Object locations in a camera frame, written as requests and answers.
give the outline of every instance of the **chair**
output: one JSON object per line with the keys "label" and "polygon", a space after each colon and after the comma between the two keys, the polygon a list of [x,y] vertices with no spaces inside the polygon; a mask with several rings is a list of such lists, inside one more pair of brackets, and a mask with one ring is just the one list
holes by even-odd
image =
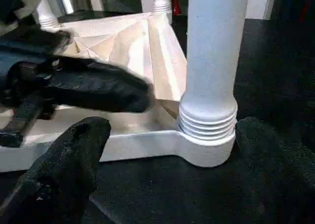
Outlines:
{"label": "chair", "polygon": [[[117,130],[111,134],[100,161],[178,155],[201,167],[213,167],[224,163],[235,140],[237,102],[233,96],[233,86],[247,1],[189,0],[187,86],[178,106],[177,120],[158,104],[154,111],[145,114],[121,114],[118,117],[65,106],[57,112],[54,121],[38,121],[33,133],[26,138],[21,148],[0,148],[0,171],[29,168],[34,160],[46,151],[49,143],[72,122],[94,115],[109,118],[113,127],[117,125]],[[154,61],[156,56],[166,56],[167,61],[176,61],[181,53],[177,52],[178,42],[175,39],[167,42],[167,38],[164,37],[174,38],[166,16],[166,13],[143,13],[123,18],[89,20],[84,21],[80,33],[87,33],[88,29],[97,28],[102,22],[111,22],[116,27],[124,24],[122,31],[128,31],[130,27],[132,32],[139,28],[135,25],[152,25],[148,28],[148,35],[157,34],[158,37],[153,37],[153,40],[158,41],[153,41],[147,46],[160,51],[160,55],[155,55],[154,52],[151,60]],[[74,27],[76,23],[70,23],[65,27],[70,28],[71,25]],[[90,38],[89,41],[91,43],[96,40]],[[87,54],[97,53],[95,49],[86,50]],[[180,69],[186,70],[183,63],[179,66]],[[173,70],[169,67],[165,69],[168,75],[174,76]],[[154,70],[159,70],[158,65],[154,66]],[[155,117],[155,123],[152,123],[152,117]],[[51,127],[54,122],[58,128]]]}

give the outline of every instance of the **red object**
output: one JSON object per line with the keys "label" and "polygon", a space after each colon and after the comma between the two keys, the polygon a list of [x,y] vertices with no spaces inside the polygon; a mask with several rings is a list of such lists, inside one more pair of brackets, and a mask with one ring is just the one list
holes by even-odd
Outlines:
{"label": "red object", "polygon": [[179,0],[172,0],[173,5],[173,15],[178,16],[182,14],[181,6],[179,5]]}
{"label": "red object", "polygon": [[306,17],[307,12],[309,11],[309,8],[311,6],[311,2],[312,2],[312,0],[306,0],[304,7],[302,9],[302,13],[300,15],[300,22],[305,21],[305,17]]}

